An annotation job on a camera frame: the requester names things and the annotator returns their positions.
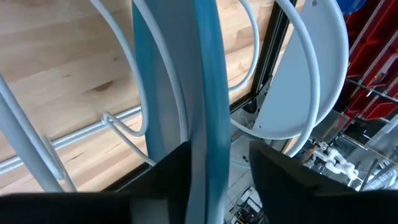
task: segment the hardwood floor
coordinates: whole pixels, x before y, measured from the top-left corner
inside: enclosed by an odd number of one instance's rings
[[[131,1],[102,0],[133,44]],[[264,38],[274,0],[249,0]],[[300,9],[304,0],[297,3]],[[238,0],[217,0],[228,83],[246,75],[252,60],[250,21]],[[284,47],[290,38],[289,27]],[[139,104],[125,56],[89,0],[0,1],[0,71],[35,129],[57,139]],[[230,94],[230,103],[247,88]],[[137,129],[141,117],[127,124]],[[144,137],[131,138],[146,151]],[[142,161],[110,130],[58,151],[79,191],[101,190]],[[15,156],[0,132],[0,161]],[[42,191],[24,167],[0,175],[0,194]]]

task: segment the white plastic part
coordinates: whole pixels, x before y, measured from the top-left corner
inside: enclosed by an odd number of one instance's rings
[[[318,106],[319,106],[319,95],[320,95],[320,76],[319,76],[319,69],[318,69],[318,62],[317,62],[317,56],[315,54],[315,49],[311,43],[311,38],[308,33],[307,28],[305,27],[305,24],[301,20],[299,14],[293,7],[292,3],[288,0],[276,0],[279,4],[279,6],[282,8],[282,10],[286,13],[287,17],[292,21],[292,24],[294,25],[298,37],[302,43],[303,49],[304,49],[304,54],[305,57],[307,58],[306,65],[308,66],[309,74],[310,74],[310,103],[307,104],[309,105],[309,109],[307,110],[307,122],[305,123],[305,127],[300,135],[300,137],[297,139],[295,145],[291,148],[291,150],[288,153],[288,156],[293,157],[296,155],[296,153],[301,150],[303,145],[307,142],[307,139],[309,138],[312,129],[315,125],[315,120],[317,117],[318,113]],[[237,128],[241,129],[242,131],[259,137],[259,138],[266,138],[266,139],[281,139],[281,137],[275,132],[272,131],[272,129],[261,129],[261,125],[257,124],[256,127],[254,127],[253,130],[250,130],[243,125],[239,124],[235,120],[231,119],[231,123],[235,125]]]
[[[256,16],[254,15],[253,9],[251,8],[250,4],[247,0],[239,0],[242,4],[244,10],[249,16],[251,27],[253,29],[253,37],[254,37],[254,52],[253,52],[253,59],[250,64],[250,68],[246,76],[243,78],[241,82],[237,85],[229,87],[228,91],[232,92],[235,90],[240,90],[248,84],[248,81],[253,76],[254,71],[256,69],[257,61],[259,60],[259,53],[260,53],[260,37],[259,37],[259,28],[256,22]]]
[[[307,0],[300,13],[310,34],[320,72],[320,104],[315,125],[336,103],[348,66],[348,35],[335,0]],[[288,139],[304,132],[310,87],[308,58],[296,28],[267,92],[253,131],[267,139]]]
[[[253,202],[253,200],[251,200],[250,198],[247,200],[246,202],[251,208],[253,208],[254,211],[256,211],[257,213],[261,211],[261,208],[258,207],[258,205],[256,205],[256,203]]]
[[[329,149],[327,155],[320,151],[315,151],[313,155],[326,162],[325,167],[335,174],[345,174],[350,180],[358,177],[359,172],[355,165],[348,162],[336,149]]]

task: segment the curved white rod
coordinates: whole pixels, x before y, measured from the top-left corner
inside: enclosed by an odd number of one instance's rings
[[[243,80],[241,82],[239,82],[237,85],[229,87],[228,92],[240,90],[244,86],[246,86],[246,84],[248,84],[248,81],[253,76],[254,71],[256,69],[257,61],[259,60],[259,52],[260,52],[259,28],[257,26],[256,17],[254,15],[254,12],[253,12],[250,4],[246,0],[239,0],[239,2],[242,4],[244,10],[246,10],[246,12],[249,16],[249,19],[250,19],[251,27],[253,29],[253,36],[254,36],[254,52],[253,52],[253,59],[251,61],[248,73],[243,78]]]
[[[276,0],[282,10],[286,13],[287,17],[292,22],[295,30],[297,31],[298,37],[303,45],[304,53],[307,58],[308,68],[310,71],[310,112],[307,116],[307,122],[305,124],[304,130],[298,138],[297,142],[294,144],[293,148],[287,153],[288,156],[294,157],[307,142],[310,137],[312,129],[315,125],[315,121],[318,114],[319,98],[320,98],[320,77],[317,56],[315,54],[315,49],[312,45],[310,34],[305,27],[304,22],[301,20],[296,9],[293,7],[292,3],[288,0]],[[240,130],[245,133],[251,134],[259,138],[269,138],[268,136],[263,136],[261,133],[255,132],[253,130],[244,127],[235,120],[231,119],[231,123],[235,125]]]
[[[138,155],[143,158],[146,162],[150,165],[154,166],[154,161],[149,159],[145,154],[143,154],[128,138],[126,138],[112,123],[109,122],[109,119],[113,120],[117,125],[119,125],[123,130],[128,132],[133,136],[142,136],[145,134],[148,128],[148,111],[147,111],[147,100],[146,100],[146,93],[144,90],[144,85],[141,79],[141,73],[138,69],[136,59],[134,58],[131,48],[126,40],[123,32],[121,31],[120,27],[110,14],[110,12],[104,7],[104,5],[100,2],[100,0],[90,0],[91,3],[94,5],[95,8],[99,11],[99,13],[104,17],[106,22],[112,28],[115,36],[118,38],[119,43],[126,55],[127,61],[131,67],[133,72],[134,78],[136,80],[136,84],[138,87],[138,92],[141,99],[141,108],[142,108],[142,126],[139,131],[134,131],[126,126],[123,122],[112,116],[110,113],[105,112],[104,114],[104,122],[112,128],[116,134],[118,134],[134,151],[138,153]],[[152,36],[154,37],[155,43],[159,49],[160,56],[162,57],[166,71],[169,74],[170,83],[173,89],[173,93],[175,96],[175,101],[177,105],[178,111],[178,118],[180,121],[180,139],[181,142],[185,142],[188,140],[188,121],[187,121],[187,112],[185,108],[185,102],[183,99],[182,87],[179,82],[177,72],[175,71],[173,61],[171,59],[169,50],[163,38],[163,35],[157,25],[153,15],[150,13],[149,8],[147,7],[146,3],[143,0],[135,0],[136,6],[140,13],[142,14]]]

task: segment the white plastic panel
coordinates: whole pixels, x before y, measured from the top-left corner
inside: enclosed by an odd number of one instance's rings
[[[343,87],[348,36],[335,0],[307,0],[300,15],[311,36],[320,70],[318,124],[330,112]],[[307,59],[297,33],[293,32],[253,130],[269,139],[299,135],[308,115],[309,87]]]

